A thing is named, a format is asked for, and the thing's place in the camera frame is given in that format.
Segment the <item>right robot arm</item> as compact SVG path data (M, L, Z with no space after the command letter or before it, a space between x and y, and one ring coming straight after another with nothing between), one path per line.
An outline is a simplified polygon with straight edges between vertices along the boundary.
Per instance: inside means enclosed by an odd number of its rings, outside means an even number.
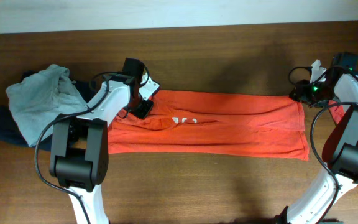
M289 97L320 109L312 123L331 108L344 110L327 138L323 151L314 152L322 169L308 190L294 204L273 218L278 224L324 223L331 207L358 186L358 56L350 52L334 55L331 66L316 60L306 70L308 80L295 82Z

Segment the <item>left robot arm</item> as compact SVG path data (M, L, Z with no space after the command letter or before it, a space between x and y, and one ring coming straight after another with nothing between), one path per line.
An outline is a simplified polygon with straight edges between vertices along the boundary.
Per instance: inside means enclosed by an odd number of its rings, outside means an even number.
M101 184L107 174L108 126L123 112L145 119L160 86L143 62L127 58L119 72L103 72L104 83L86 110L60 114L53 125L50 175L69 195L77 223L109 223Z

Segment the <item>orange soccer t-shirt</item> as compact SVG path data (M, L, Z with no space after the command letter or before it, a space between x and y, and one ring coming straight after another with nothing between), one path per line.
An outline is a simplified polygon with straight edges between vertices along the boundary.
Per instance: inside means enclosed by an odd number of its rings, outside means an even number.
M303 106L287 96L160 90L145 119L117 117L110 154L190 152L308 160Z

